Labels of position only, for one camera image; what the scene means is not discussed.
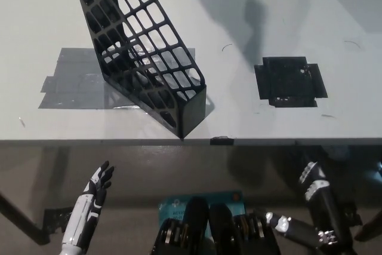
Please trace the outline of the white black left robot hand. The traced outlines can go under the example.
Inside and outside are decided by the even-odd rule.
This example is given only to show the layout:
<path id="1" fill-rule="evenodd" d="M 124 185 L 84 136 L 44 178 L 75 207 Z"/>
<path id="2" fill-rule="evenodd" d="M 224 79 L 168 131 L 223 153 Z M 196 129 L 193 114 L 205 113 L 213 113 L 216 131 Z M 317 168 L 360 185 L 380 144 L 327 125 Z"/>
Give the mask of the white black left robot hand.
<path id="1" fill-rule="evenodd" d="M 115 168 L 105 161 L 76 200 L 61 242 L 61 254 L 86 254 L 96 230 Z"/>

